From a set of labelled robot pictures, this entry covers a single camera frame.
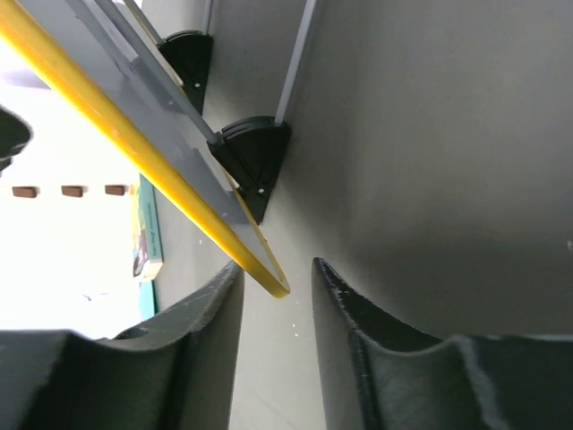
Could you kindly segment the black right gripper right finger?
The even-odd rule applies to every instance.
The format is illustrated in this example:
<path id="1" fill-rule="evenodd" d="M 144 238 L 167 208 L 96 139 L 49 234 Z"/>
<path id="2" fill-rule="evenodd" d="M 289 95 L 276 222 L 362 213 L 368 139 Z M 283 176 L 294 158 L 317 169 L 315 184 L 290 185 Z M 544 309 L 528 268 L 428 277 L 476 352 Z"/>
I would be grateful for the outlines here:
<path id="1" fill-rule="evenodd" d="M 569 429 L 569 336 L 434 337 L 312 262 L 329 429 Z"/>

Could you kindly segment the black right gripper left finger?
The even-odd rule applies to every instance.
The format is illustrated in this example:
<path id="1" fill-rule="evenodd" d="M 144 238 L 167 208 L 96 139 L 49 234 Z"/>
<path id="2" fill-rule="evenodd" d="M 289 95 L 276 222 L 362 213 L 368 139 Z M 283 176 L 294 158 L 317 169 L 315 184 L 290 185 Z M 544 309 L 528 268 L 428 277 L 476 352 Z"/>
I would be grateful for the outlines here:
<path id="1" fill-rule="evenodd" d="M 117 335 L 3 331 L 4 429 L 225 429 L 244 303 L 233 262 Z"/>

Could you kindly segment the yellow-framed whiteboard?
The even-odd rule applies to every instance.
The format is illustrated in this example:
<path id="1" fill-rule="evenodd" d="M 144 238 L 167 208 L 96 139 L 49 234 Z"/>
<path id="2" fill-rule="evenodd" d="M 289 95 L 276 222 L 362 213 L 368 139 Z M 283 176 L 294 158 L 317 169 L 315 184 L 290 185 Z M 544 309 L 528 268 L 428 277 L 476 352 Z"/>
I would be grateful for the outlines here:
<path id="1" fill-rule="evenodd" d="M 272 296 L 290 288 L 232 177 L 223 139 L 112 1 L 4 1 L 1 37 Z"/>

